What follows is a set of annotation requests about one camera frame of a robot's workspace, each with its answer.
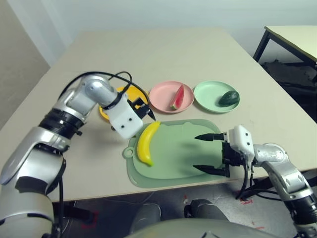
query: table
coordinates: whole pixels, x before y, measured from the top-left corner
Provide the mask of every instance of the table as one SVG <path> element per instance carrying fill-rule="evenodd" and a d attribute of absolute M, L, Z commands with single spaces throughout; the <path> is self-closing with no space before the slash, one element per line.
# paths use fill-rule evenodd
<path fill-rule="evenodd" d="M 266 26 L 253 56 L 256 61 L 259 61 L 270 39 L 317 69 L 317 26 Z"/>
<path fill-rule="evenodd" d="M 219 28 L 97 31 L 80 34 L 47 72 L 0 131 L 0 167 L 31 127 L 51 109 L 64 86 L 85 71 L 126 70 L 145 90 L 166 80 L 194 88 L 206 80 L 232 85 L 241 95 L 239 107 L 226 114 L 205 111 L 195 102 L 173 115 L 156 112 L 158 120 L 208 119 L 221 131 L 242 124 L 253 142 L 282 145 L 301 170 L 317 168 L 317 125 L 296 102 Z M 112 80 L 112 85 L 122 86 Z M 93 109 L 82 136 L 74 136 L 64 156 L 64 199 L 106 197 L 150 190 L 134 186 L 127 175 L 122 150 L 128 142 L 110 129 Z M 242 167 L 231 167 L 231 178 L 243 177 Z M 266 176 L 259 168 L 255 177 Z M 58 200 L 58 189 L 50 194 Z"/>

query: cutting board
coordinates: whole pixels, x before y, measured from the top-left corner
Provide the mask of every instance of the cutting board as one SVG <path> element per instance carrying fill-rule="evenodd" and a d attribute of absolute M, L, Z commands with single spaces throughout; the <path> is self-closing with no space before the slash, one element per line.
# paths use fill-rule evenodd
<path fill-rule="evenodd" d="M 211 121 L 203 119 L 163 121 L 150 142 L 152 167 L 142 163 L 137 156 L 137 142 L 143 128 L 129 141 L 123 151 L 127 160 L 127 172 L 133 184 L 144 188 L 181 185 L 219 179 L 208 175 L 193 165 L 222 164 L 221 141 L 201 141 L 195 136 L 220 133 Z"/>

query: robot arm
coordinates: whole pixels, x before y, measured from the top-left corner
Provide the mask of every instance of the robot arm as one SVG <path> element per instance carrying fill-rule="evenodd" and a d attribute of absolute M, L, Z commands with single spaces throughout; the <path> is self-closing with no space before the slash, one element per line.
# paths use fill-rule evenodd
<path fill-rule="evenodd" d="M 204 134 L 196 139 L 223 140 L 223 169 L 195 165 L 208 174 L 230 176 L 229 165 L 262 167 L 290 211 L 298 234 L 303 238 L 317 237 L 317 199 L 302 173 L 289 161 L 286 151 L 279 145 L 268 143 L 253 144 L 251 133 L 243 126 L 235 126 L 222 134 Z"/>
<path fill-rule="evenodd" d="M 62 154 L 70 139 L 99 104 L 112 127 L 123 137 L 132 137 L 142 126 L 141 118 L 154 116 L 138 100 L 139 110 L 99 74 L 85 73 L 79 85 L 66 91 L 51 111 L 18 145 L 4 165 L 0 183 L 0 236 L 55 237 L 53 206 L 47 197 L 60 181 L 66 167 Z"/>

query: yellow plate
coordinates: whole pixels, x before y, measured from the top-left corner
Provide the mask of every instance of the yellow plate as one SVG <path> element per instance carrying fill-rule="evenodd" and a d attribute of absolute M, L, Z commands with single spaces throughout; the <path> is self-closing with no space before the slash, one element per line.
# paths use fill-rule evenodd
<path fill-rule="evenodd" d="M 118 92 L 121 92 L 123 90 L 124 87 L 120 87 L 117 88 Z M 128 90 L 126 91 L 126 94 L 128 95 L 128 99 L 133 102 L 135 101 L 137 98 L 141 98 L 143 100 L 143 102 L 148 103 L 146 97 L 143 95 L 143 93 L 137 89 L 136 87 L 130 86 L 128 88 Z M 109 121 L 109 117 L 106 113 L 103 112 L 102 107 L 99 106 L 99 112 L 101 114 L 101 116 L 106 119 L 106 121 Z"/>

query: banana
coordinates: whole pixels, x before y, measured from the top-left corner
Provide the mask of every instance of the banana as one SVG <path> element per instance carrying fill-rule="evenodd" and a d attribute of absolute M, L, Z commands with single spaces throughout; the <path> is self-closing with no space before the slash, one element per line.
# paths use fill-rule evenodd
<path fill-rule="evenodd" d="M 139 160 L 148 164 L 149 166 L 153 166 L 153 161 L 151 160 L 150 155 L 150 142 L 159 125 L 160 121 L 155 121 L 148 125 L 147 128 L 145 128 L 142 132 L 137 145 L 137 154 Z"/>

